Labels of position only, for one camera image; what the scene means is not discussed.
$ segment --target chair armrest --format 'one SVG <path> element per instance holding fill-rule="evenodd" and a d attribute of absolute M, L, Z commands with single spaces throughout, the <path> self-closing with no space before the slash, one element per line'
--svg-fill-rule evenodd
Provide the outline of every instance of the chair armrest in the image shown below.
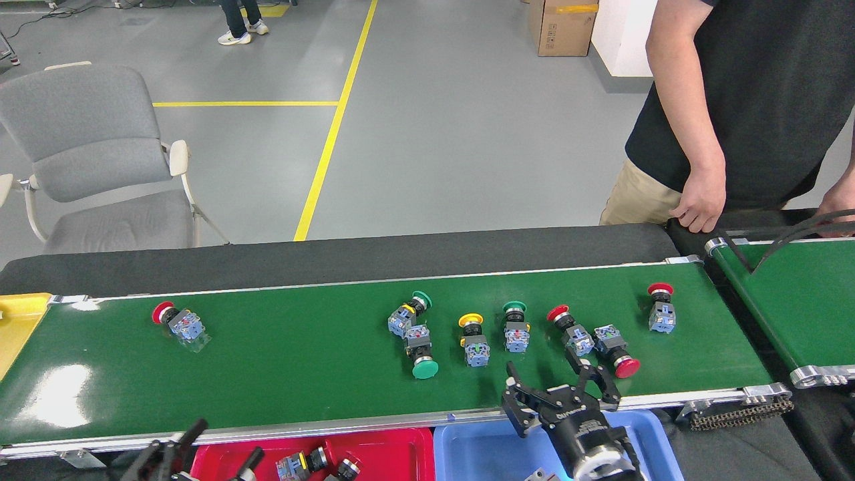
<path fill-rule="evenodd" d="M 15 183 L 15 176 L 11 174 L 0 175 L 0 207 L 6 202 L 9 192 L 12 191 L 12 184 Z"/>
<path fill-rule="evenodd" d="M 61 63 L 60 65 L 50 65 L 49 67 L 45 67 L 45 70 L 53 70 L 55 68 L 63 68 L 63 67 L 71 67 L 72 65 L 92 65 L 92 62 L 88 60 L 85 62 L 71 62 L 71 63 Z"/>
<path fill-rule="evenodd" d="M 187 173 L 190 163 L 190 147 L 184 140 L 176 140 L 169 147 L 169 174 L 172 177 Z"/>

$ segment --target cable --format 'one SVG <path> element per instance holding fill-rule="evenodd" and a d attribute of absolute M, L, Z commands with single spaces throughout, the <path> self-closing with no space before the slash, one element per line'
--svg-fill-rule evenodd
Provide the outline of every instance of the cable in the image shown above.
<path fill-rule="evenodd" d="M 9 36 L 8 36 L 8 37 L 6 37 L 6 38 L 7 38 L 7 39 L 13 39 L 13 38 L 15 38 L 15 37 L 18 35 L 18 33 L 21 33 L 21 29 L 22 29 L 25 25 L 29 25 L 29 24 L 31 24 L 31 23 L 36 23 L 37 21 L 42 21 L 42 20 L 44 20 L 44 19 L 46 19 L 46 18 L 68 18 L 68 17 L 70 17 L 70 16 L 74 16 L 74 15 L 77 15 L 77 14 L 82 14 L 83 12 L 85 12 L 85 11 L 87 11 L 87 10 L 89 10 L 89 9 L 112 9 L 112 8 L 113 8 L 113 7 L 105 7 L 105 6 L 103 6 L 103 5 L 92 5 L 92 6 L 90 6 L 90 7 L 86 7 L 85 9 L 82 9 L 82 10 L 75 10 L 75 9 L 66 9 L 66 10 L 63 10 L 63 11 L 58 11 L 58 10 L 60 10 L 60 9 L 51 10 L 51 12 L 50 12 L 49 14 L 42 15 L 42 16 L 40 16 L 40 17 L 39 17 L 38 19 L 36 19 L 36 20 L 25 21 L 24 23 L 20 24 L 20 25 L 18 26 L 18 29 L 17 29 L 17 30 L 15 30 L 15 33 L 14 33 L 14 34 L 12 34 L 12 35 L 9 35 Z"/>
<path fill-rule="evenodd" d="M 119 9 L 119 10 L 129 10 L 129 9 L 164 9 L 164 8 L 165 8 L 165 9 L 171 9 L 172 7 L 174 7 L 174 6 L 175 6 L 175 4 L 176 4 L 177 2 L 178 2 L 178 0 L 172 0 L 172 2 L 171 2 L 171 3 L 169 3 L 169 4 L 164 3 L 163 5 L 158 5 L 158 6 L 156 6 L 156 7 L 143 7 L 143 6 L 141 6 L 141 3 L 142 3 L 142 2 L 140 2 L 140 3 L 136 4 L 136 5 L 131 6 L 131 7 L 127 7 L 127 8 L 124 8 L 124 7 L 123 7 L 123 8 L 121 8 L 121 9 Z M 42 21 L 42 20 L 44 20 L 44 19 L 46 19 L 46 18 L 68 18 L 68 17 L 74 16 L 74 15 L 82 14 L 83 12 L 86 12 L 87 10 L 90 10 L 90 9 L 116 9 L 116 8 L 115 8 L 115 7 L 108 7 L 108 6 L 104 6 L 104 5 L 91 5 L 91 6 L 89 6 L 89 7 L 86 7 L 85 9 L 82 9 L 82 10 L 71 9 L 71 8 L 68 8 L 68 9 L 54 9 L 54 10 L 51 10 L 51 12 L 49 12 L 48 14 L 45 14 L 45 15 L 40 16 L 40 17 L 39 17 L 38 19 L 36 19 L 36 20 L 25 21 L 24 23 L 20 24 L 20 25 L 18 26 L 18 29 L 17 29 L 17 30 L 15 30 L 15 33 L 14 33 L 14 34 L 12 34 L 12 35 L 9 35 L 8 37 L 6 37 L 6 39 L 13 39 L 13 38 L 15 38 L 15 37 L 18 35 L 18 33 L 21 33 L 21 29 L 22 29 L 25 25 L 29 25 L 29 24 L 31 24 L 31 23 L 36 23 L 37 21 Z"/>

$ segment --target white wall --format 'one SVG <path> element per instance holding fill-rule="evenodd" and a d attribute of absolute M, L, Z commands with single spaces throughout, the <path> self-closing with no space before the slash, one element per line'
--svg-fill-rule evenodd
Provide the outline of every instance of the white wall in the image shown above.
<path fill-rule="evenodd" d="M 614 77 L 652 77 L 645 42 L 656 0 L 600 0 L 591 41 Z"/>

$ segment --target gray floor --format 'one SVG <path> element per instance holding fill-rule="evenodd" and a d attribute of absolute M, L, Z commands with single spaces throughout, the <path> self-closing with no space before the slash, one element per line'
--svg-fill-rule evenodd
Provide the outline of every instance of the gray floor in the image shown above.
<path fill-rule="evenodd" d="M 63 5 L 110 6 L 111 2 Z M 309 239 L 591 225 L 623 161 L 645 96 L 607 93 L 588 58 L 539 58 L 518 0 L 380 0 L 352 87 Z M 155 102 L 338 100 L 369 0 L 303 0 L 271 33 L 222 47 L 219 7 L 92 9 L 23 27 L 20 67 L 90 60 L 136 68 Z M 7 35 L 47 9 L 0 7 Z M 193 151 L 191 181 L 233 242 L 294 238 L 334 107 L 162 107 L 166 141 Z M 816 206 L 849 158 L 852 119 L 828 153 Z M 0 173 L 32 172 L 5 133 Z M 72 205 L 40 196 L 46 228 Z M 216 238 L 206 231 L 206 243 Z M 0 266 L 40 253 L 23 200 L 0 210 Z"/>

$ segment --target man's hand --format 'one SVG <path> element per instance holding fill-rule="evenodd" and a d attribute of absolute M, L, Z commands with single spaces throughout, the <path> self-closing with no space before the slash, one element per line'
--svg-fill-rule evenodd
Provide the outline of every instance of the man's hand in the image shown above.
<path fill-rule="evenodd" d="M 725 193 L 724 165 L 720 168 L 695 169 L 686 179 L 680 204 L 669 214 L 680 220 L 690 232 L 712 232 L 722 215 Z"/>
<path fill-rule="evenodd" d="M 855 209 L 855 181 L 844 177 L 828 190 L 815 215 L 820 216 L 847 209 Z M 855 216 L 838 217 L 832 223 L 845 221 L 855 221 Z M 820 235 L 822 237 L 851 237 L 852 229 L 849 228 L 840 232 L 822 232 Z"/>

